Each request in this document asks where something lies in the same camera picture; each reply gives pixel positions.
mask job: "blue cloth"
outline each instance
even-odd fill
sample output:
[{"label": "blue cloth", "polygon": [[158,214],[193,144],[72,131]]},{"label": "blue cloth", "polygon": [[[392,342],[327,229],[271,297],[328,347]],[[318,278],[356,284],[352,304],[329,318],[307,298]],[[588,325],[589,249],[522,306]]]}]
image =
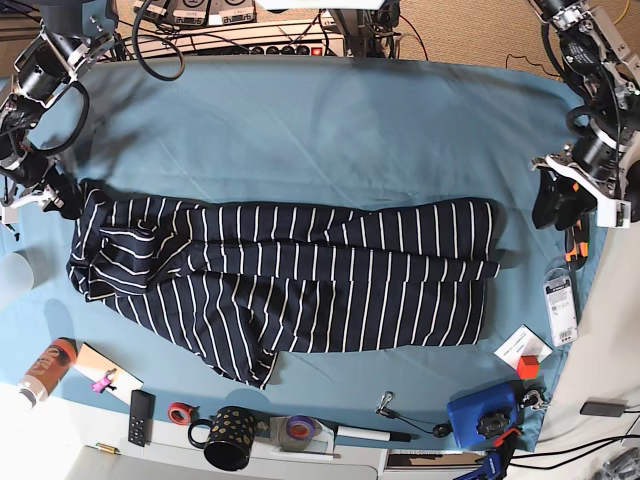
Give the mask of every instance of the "blue cloth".
[{"label": "blue cloth", "polygon": [[[168,73],[172,65],[159,68]],[[383,392],[395,392],[394,410],[443,422],[451,399],[517,378],[493,352],[521,324],[551,343],[542,281],[547,264],[562,253],[563,235],[532,225],[538,173],[529,160],[570,140],[564,116],[577,99],[563,84],[484,67],[286,57],[194,59],[170,84],[136,64],[114,64],[95,68],[83,81],[92,104],[73,147],[79,177],[104,179],[124,192],[211,203],[379,209],[490,198],[501,212],[493,260],[502,270],[488,285],[478,345],[283,354],[271,385],[260,392],[218,377],[189,352],[104,305],[85,304],[64,269],[73,224],[32,205],[21,212],[19,243],[0,235],[0,254],[25,252],[38,282],[0,313],[0,381],[15,384],[52,338],[70,336],[144,381],[157,395],[159,420],[180,401],[200,405],[202,416],[240,405],[420,433],[374,413]],[[79,104],[74,92],[65,95],[30,138],[36,145],[60,143]],[[598,230],[577,281],[582,305],[603,241]],[[556,349],[542,363],[539,380],[548,395],[567,353],[568,347]],[[71,372],[55,394],[127,412],[89,384]],[[524,447],[534,446],[542,417],[527,413]],[[455,442],[421,434],[411,448],[451,449]]]}]

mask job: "red tape roll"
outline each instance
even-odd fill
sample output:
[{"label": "red tape roll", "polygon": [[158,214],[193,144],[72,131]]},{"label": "red tape roll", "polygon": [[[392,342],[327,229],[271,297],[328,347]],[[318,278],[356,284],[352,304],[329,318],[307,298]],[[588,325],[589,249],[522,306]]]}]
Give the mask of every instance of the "red tape roll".
[{"label": "red tape roll", "polygon": [[191,423],[191,414],[195,408],[186,403],[175,402],[169,406],[167,415],[169,420],[176,425],[189,425]]}]

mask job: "white paper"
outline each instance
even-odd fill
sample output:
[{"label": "white paper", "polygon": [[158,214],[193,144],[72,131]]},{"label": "white paper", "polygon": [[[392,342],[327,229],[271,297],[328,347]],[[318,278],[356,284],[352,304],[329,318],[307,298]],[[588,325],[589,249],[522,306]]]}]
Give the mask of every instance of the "white paper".
[{"label": "white paper", "polygon": [[518,368],[518,362],[523,355],[537,357],[538,363],[551,355],[551,347],[522,325],[509,339],[494,353],[514,370]]}]

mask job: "remote control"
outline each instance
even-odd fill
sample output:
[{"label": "remote control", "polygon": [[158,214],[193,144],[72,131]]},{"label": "remote control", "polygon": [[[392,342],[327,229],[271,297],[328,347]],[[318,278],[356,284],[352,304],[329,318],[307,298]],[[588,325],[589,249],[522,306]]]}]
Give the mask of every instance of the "remote control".
[{"label": "remote control", "polygon": [[133,390],[131,392],[131,406],[129,408],[129,441],[134,445],[144,447],[149,435],[149,423],[153,418],[153,404],[155,396]]}]

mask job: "mug with gold dots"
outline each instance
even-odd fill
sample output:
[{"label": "mug with gold dots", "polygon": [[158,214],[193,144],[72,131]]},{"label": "mug with gold dots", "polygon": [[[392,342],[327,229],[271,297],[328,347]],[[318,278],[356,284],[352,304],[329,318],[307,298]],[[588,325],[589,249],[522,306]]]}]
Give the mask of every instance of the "mug with gold dots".
[{"label": "mug with gold dots", "polygon": [[[205,442],[196,442],[192,432],[206,425],[209,436]],[[226,472],[242,470],[249,464],[251,447],[255,439],[256,419],[241,407],[224,407],[215,418],[196,420],[189,426],[189,443],[204,451],[204,458],[216,468]]]}]

